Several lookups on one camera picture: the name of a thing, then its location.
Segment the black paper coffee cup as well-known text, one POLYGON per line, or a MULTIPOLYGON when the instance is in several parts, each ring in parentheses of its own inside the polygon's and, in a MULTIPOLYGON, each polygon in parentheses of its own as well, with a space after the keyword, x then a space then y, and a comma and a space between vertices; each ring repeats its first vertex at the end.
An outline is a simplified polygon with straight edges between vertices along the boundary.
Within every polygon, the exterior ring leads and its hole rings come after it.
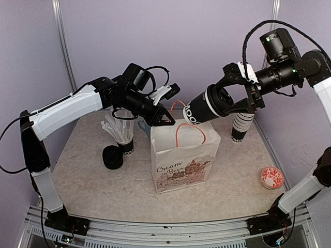
POLYGON ((188 123, 198 125, 221 116, 205 90, 183 108, 183 117, 188 123))

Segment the white paper bag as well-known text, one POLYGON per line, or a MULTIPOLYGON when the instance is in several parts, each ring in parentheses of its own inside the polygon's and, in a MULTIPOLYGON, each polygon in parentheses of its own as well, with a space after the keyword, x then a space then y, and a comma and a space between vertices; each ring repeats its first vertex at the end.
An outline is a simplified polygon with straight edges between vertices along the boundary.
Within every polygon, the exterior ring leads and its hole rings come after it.
POLYGON ((210 121, 151 127, 151 169, 157 194, 204 183, 221 137, 210 121))

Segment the black plastic cup lid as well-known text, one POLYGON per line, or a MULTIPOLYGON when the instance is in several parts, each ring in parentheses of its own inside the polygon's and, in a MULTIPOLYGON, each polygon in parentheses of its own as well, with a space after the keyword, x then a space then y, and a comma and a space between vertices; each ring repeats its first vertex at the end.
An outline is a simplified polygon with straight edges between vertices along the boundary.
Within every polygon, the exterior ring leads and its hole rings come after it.
POLYGON ((215 84, 208 86, 206 90, 206 102, 211 112, 216 117, 226 117, 229 114, 225 111, 234 104, 232 97, 223 87, 215 84))

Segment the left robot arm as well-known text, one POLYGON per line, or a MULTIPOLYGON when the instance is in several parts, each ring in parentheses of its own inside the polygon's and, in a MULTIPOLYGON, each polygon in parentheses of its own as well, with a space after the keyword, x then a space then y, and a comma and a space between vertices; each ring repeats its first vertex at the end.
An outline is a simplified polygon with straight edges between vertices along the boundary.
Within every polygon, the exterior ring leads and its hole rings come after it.
POLYGON ((60 229, 72 225, 72 217, 56 190, 51 176, 50 159, 44 146, 50 134, 63 126, 85 116, 112 107, 115 112, 129 110, 134 117, 142 117, 149 126, 172 126, 175 120, 160 103, 179 93, 179 86, 165 84, 153 87, 150 93, 142 90, 147 82, 156 84, 149 68, 131 63, 126 70, 113 79, 100 77, 85 83, 75 92, 32 113, 20 114, 21 142, 25 165, 43 198, 44 205, 52 214, 51 219, 60 229))

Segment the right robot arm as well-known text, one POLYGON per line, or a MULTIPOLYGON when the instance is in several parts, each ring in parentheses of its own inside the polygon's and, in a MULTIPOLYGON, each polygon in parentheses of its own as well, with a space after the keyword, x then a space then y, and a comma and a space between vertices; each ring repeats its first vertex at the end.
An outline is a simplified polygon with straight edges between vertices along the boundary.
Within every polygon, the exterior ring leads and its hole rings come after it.
MULTIPOLYGON (((267 55, 269 67, 255 72, 248 68, 246 49, 248 40, 256 31, 253 28, 245 37, 242 48, 242 62, 231 63, 223 69, 224 77, 216 84, 221 91, 227 86, 243 85, 247 97, 233 103, 230 97, 221 100, 222 114, 250 113, 264 108, 263 95, 279 93, 287 86, 302 87, 307 81, 322 103, 326 115, 330 116, 330 58, 317 49, 301 55, 290 33, 285 28, 277 28, 260 37, 267 55)), ((322 189, 330 187, 330 148, 326 148, 317 161, 317 166, 308 176, 286 193, 280 195, 268 210, 264 224, 276 229, 286 216, 303 202, 314 198, 322 189)))

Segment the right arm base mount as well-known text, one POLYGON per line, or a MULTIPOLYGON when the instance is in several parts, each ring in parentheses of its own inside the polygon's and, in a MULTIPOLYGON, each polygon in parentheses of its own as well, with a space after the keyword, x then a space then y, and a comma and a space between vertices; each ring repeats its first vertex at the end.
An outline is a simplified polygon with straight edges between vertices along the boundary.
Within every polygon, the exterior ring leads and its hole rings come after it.
POLYGON ((284 213, 278 207, 279 200, 282 196, 283 193, 276 198, 266 215, 255 216, 247 220, 250 235, 257 235, 292 225, 290 215, 284 213))

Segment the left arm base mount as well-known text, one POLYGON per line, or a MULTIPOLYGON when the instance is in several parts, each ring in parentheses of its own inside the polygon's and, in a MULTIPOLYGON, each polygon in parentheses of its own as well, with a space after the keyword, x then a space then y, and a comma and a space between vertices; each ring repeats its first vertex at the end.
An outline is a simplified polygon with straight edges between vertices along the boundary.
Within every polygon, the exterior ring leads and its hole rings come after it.
POLYGON ((69 215, 65 207, 53 213, 48 211, 45 220, 46 227, 82 236, 87 235, 89 225, 89 219, 69 215))

